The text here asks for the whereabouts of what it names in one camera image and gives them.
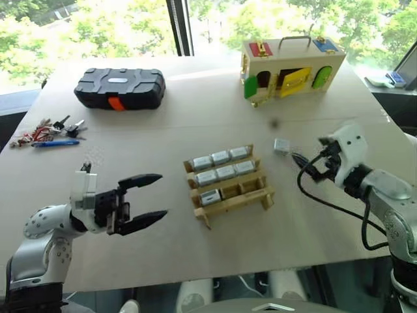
floor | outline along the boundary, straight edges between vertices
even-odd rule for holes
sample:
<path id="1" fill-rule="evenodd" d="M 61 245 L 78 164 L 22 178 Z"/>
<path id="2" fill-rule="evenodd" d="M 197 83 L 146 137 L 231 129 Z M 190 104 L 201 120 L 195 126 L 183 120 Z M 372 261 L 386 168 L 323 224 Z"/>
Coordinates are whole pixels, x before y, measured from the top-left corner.
<path id="1" fill-rule="evenodd" d="M 27 108 L 39 91 L 24 95 L 0 97 L 0 151 L 25 115 Z M 17 110 L 10 104 L 18 103 Z M 390 259 L 360 260 L 322 265 L 300 273 L 309 301 L 326 303 L 349 313 L 383 312 L 388 295 Z M 254 286 L 254 275 L 245 275 L 248 284 Z M 371 288 L 375 282 L 378 288 Z M 137 300 L 142 312 L 172 313 L 180 284 L 147 286 L 137 289 Z M 222 279 L 219 300 L 256 297 L 235 276 Z M 99 313 L 118 312 L 126 299 L 126 290 L 80 292 L 71 301 L 87 306 Z"/>

small white box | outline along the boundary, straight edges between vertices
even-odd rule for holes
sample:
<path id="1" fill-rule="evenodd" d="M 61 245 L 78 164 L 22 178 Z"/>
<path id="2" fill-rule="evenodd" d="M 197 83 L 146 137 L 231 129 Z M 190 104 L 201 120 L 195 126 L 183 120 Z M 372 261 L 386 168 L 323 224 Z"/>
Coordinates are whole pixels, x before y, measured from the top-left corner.
<path id="1" fill-rule="evenodd" d="M 204 170 L 205 168 L 212 167 L 213 163 L 209 156 L 202 156 L 201 158 L 195 158 L 192 162 L 192 167 L 195 171 Z"/>
<path id="2" fill-rule="evenodd" d="M 289 153 L 289 147 L 290 147 L 289 140 L 276 138 L 274 141 L 275 153 L 278 153 L 278 154 L 282 153 L 286 155 L 287 153 Z"/>
<path id="3" fill-rule="evenodd" d="M 216 171 L 204 171 L 203 173 L 197 174 L 195 179 L 199 186 L 206 186 L 209 184 L 213 184 L 217 181 Z"/>
<path id="4" fill-rule="evenodd" d="M 220 196 L 219 190 L 214 189 L 207 192 L 204 192 L 200 195 L 201 198 L 201 204 L 203 206 L 213 204 L 216 202 L 220 202 L 222 200 L 222 197 Z"/>
<path id="5" fill-rule="evenodd" d="M 241 158 L 247 158 L 249 156 L 248 147 L 239 147 L 230 150 L 232 160 L 240 160 Z"/>
<path id="6" fill-rule="evenodd" d="M 220 151 L 211 154 L 211 158 L 213 159 L 214 165 L 220 165 L 229 162 L 230 155 L 228 151 Z"/>
<path id="7" fill-rule="evenodd" d="M 255 171 L 255 164 L 253 161 L 245 161 L 235 164 L 237 175 L 244 175 Z"/>
<path id="8" fill-rule="evenodd" d="M 224 166 L 222 168 L 218 168 L 216 170 L 217 176 L 219 177 L 219 180 L 224 181 L 226 179 L 233 178 L 236 176 L 235 169 L 232 165 Z"/>

blue pen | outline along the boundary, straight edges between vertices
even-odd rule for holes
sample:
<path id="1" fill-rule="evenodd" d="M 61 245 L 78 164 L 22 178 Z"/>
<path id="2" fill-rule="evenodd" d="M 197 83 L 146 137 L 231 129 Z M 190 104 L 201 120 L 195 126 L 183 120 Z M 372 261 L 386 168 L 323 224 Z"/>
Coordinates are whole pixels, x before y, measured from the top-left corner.
<path id="1" fill-rule="evenodd" d="M 33 142 L 32 147 L 44 148 L 44 147 L 61 147 L 63 145 L 77 145 L 79 140 L 59 140 L 57 142 Z"/>

yellow door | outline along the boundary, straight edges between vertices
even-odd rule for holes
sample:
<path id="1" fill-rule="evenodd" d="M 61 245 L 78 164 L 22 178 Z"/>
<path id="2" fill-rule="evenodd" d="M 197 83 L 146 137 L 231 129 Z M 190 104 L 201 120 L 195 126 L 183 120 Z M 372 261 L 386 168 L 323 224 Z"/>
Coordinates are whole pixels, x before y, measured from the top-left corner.
<path id="1" fill-rule="evenodd" d="M 306 67 L 291 74 L 285 75 L 280 93 L 281 98 L 302 90 L 306 84 L 310 72 L 311 67 Z"/>

case handle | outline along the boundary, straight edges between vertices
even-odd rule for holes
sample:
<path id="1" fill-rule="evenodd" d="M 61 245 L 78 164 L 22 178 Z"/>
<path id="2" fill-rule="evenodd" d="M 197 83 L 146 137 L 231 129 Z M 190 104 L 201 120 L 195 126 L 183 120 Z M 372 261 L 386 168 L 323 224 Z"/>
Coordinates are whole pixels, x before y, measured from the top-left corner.
<path id="1" fill-rule="evenodd" d="M 281 49 L 282 42 L 284 40 L 287 40 L 287 39 L 308 39 L 307 47 L 309 47 L 309 45 L 311 44 L 311 37 L 310 36 L 289 36 L 289 37 L 283 37 L 281 39 L 281 41 L 280 41 L 280 44 L 278 45 L 278 50 Z"/>

